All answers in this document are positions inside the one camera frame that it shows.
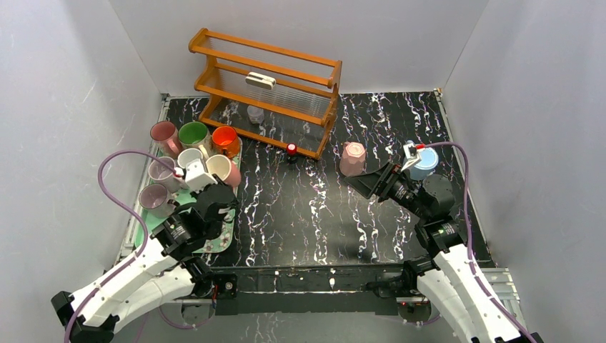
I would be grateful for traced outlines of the salmon pink mug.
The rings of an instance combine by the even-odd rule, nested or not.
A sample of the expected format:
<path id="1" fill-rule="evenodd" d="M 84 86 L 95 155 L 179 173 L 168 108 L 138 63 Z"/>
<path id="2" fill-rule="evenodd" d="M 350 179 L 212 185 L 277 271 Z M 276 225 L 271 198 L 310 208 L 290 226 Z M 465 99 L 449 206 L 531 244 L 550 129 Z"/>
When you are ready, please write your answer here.
<path id="1" fill-rule="evenodd" d="M 190 164 L 200 164 L 205 172 L 207 168 L 204 165 L 205 154 L 198 148 L 188 148 L 182 151 L 177 157 L 178 166 L 184 171 L 187 170 Z"/>

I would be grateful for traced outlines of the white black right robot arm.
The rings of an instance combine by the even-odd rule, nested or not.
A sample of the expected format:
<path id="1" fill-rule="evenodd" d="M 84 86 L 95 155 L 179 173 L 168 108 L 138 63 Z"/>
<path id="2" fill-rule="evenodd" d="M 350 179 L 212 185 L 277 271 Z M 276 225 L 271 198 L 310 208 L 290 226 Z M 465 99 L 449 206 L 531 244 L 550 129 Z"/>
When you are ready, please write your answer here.
<path id="1" fill-rule="evenodd" d="M 401 286 L 428 298 L 461 342 L 541 342 L 505 308 L 478 267 L 472 236 L 463 236 L 451 215 L 455 205 L 448 178 L 433 174 L 419 187 L 409 172 L 388 163 L 369 174 L 346 177 L 368 199 L 392 199 L 417 216 L 417 238 L 427 254 L 404 262 L 400 277 L 371 283 L 371 288 Z"/>

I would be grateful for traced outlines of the pale pink faceted mug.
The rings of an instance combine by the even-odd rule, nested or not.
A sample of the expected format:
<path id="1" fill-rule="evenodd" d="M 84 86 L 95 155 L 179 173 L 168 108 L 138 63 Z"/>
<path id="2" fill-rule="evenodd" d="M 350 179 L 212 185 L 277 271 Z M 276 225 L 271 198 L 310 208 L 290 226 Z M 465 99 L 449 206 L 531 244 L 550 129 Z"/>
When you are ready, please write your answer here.
<path id="1" fill-rule="evenodd" d="M 343 144 L 339 170 L 346 177 L 357 176 L 364 172 L 366 149 L 359 142 L 346 141 Z"/>

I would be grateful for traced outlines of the mauve mug white logo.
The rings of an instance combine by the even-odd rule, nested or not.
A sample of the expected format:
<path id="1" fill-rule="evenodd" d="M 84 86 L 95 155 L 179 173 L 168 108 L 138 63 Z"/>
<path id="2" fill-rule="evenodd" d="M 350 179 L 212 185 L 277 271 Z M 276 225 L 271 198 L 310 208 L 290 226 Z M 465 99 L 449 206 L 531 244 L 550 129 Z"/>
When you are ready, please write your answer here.
<path id="1" fill-rule="evenodd" d="M 181 182 L 174 176 L 171 169 L 166 168 L 155 159 L 152 160 L 147 172 L 154 183 L 165 186 L 170 193 L 176 193 L 182 189 Z"/>

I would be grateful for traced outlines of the orange mug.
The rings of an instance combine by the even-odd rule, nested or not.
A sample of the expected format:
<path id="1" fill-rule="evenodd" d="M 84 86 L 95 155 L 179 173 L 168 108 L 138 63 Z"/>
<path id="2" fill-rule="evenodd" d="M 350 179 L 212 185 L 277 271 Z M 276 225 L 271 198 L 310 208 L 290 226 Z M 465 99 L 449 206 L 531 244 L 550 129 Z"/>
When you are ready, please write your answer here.
<path id="1" fill-rule="evenodd" d="M 218 153 L 233 159 L 240 152 L 240 142 L 235 128 L 217 127 L 212 133 L 212 148 Z"/>

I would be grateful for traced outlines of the light blue mug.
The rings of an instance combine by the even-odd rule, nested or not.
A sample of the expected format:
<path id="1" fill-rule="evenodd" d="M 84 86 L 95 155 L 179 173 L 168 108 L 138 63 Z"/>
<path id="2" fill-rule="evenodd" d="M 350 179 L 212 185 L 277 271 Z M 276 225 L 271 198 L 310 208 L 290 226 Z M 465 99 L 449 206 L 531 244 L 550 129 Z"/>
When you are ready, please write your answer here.
<path id="1" fill-rule="evenodd" d="M 421 161 L 410 169 L 406 169 L 409 172 L 409 177 L 413 181 L 422 181 L 427 178 L 436 168 L 439 163 L 439 157 L 437 152 L 433 148 L 423 149 L 420 152 Z"/>

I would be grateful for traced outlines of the small pink cup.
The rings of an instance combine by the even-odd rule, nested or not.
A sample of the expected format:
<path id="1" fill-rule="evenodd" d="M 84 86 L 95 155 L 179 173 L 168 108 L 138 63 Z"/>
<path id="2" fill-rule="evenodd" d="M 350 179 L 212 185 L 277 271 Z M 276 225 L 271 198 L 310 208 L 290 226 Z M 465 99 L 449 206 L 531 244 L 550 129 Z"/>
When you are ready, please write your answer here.
<path id="1" fill-rule="evenodd" d="M 239 167 L 230 158 L 217 154 L 206 160 L 206 166 L 210 174 L 216 174 L 225 184 L 232 188 L 238 187 L 242 176 Z"/>

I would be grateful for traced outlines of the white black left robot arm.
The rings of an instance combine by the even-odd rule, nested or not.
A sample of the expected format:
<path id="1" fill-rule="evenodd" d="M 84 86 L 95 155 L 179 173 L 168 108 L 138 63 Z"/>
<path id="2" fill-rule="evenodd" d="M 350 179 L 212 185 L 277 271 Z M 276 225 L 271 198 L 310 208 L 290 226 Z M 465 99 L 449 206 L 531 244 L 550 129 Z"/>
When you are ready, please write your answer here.
<path id="1" fill-rule="evenodd" d="M 195 251 L 219 236 L 239 202 L 223 183 L 192 195 L 194 202 L 178 206 L 138 250 L 107 273 L 51 298 L 65 342 L 110 342 L 136 318 L 178 298 L 235 298 L 237 277 L 213 272 Z"/>

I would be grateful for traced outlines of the green mug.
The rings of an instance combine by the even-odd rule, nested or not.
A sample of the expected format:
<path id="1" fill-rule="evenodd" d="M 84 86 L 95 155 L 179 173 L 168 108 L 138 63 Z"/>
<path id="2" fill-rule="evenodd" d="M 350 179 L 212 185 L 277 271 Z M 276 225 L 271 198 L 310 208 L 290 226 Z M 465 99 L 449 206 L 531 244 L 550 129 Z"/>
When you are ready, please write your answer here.
<path id="1" fill-rule="evenodd" d="M 204 159 L 208 159 L 212 155 L 211 137 L 208 127 L 199 121 L 183 125 L 178 132 L 178 138 L 183 148 L 198 149 Z"/>

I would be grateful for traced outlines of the pink ghost pattern mug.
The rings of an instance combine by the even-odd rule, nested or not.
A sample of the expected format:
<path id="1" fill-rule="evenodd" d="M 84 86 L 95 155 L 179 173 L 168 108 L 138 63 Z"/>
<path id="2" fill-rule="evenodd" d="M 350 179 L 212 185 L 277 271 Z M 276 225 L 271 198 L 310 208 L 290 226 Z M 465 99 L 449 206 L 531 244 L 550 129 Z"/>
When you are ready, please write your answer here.
<path id="1" fill-rule="evenodd" d="M 151 139 L 159 145 L 164 156 L 176 159 L 183 147 L 178 137 L 178 129 L 170 121 L 159 121 L 150 129 Z"/>

